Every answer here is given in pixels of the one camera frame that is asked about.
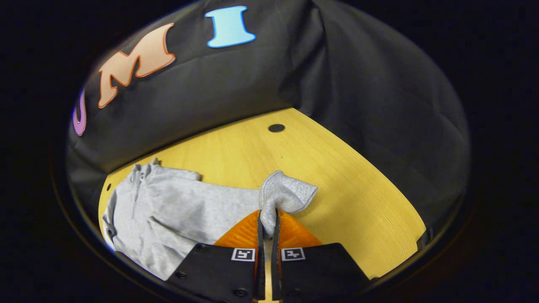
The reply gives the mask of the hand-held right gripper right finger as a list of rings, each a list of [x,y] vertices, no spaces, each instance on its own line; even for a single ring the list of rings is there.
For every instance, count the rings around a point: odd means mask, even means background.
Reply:
[[[335,303],[371,284],[340,243],[323,244],[291,215],[277,210],[271,248],[272,300]]]

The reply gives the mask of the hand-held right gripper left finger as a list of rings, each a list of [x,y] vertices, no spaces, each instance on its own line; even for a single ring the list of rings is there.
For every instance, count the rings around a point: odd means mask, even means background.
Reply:
[[[266,298],[263,226],[256,210],[213,245],[197,243],[167,283],[207,303],[258,303]]]

